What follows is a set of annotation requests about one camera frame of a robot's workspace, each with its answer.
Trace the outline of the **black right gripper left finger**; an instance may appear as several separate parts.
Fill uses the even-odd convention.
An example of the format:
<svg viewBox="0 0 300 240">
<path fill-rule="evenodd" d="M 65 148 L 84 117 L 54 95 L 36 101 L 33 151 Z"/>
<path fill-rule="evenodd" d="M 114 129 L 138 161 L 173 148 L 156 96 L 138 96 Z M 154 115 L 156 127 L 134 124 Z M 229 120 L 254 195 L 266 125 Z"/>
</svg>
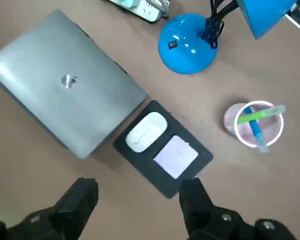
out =
<svg viewBox="0 0 300 240">
<path fill-rule="evenodd" d="M 78 178 L 57 203 L 6 227 L 0 221 L 0 240 L 77 240 L 99 200 L 94 178 Z"/>
</svg>

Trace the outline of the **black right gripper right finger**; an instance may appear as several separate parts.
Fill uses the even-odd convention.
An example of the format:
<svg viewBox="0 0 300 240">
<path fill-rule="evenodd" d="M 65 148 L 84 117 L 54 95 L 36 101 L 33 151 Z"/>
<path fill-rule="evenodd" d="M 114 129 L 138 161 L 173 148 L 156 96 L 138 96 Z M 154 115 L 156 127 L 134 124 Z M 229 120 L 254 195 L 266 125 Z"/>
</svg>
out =
<svg viewBox="0 0 300 240">
<path fill-rule="evenodd" d="M 296 239 L 277 220 L 262 218 L 250 225 L 238 212 L 214 205 L 198 178 L 181 182 L 179 203 L 189 240 Z"/>
</svg>

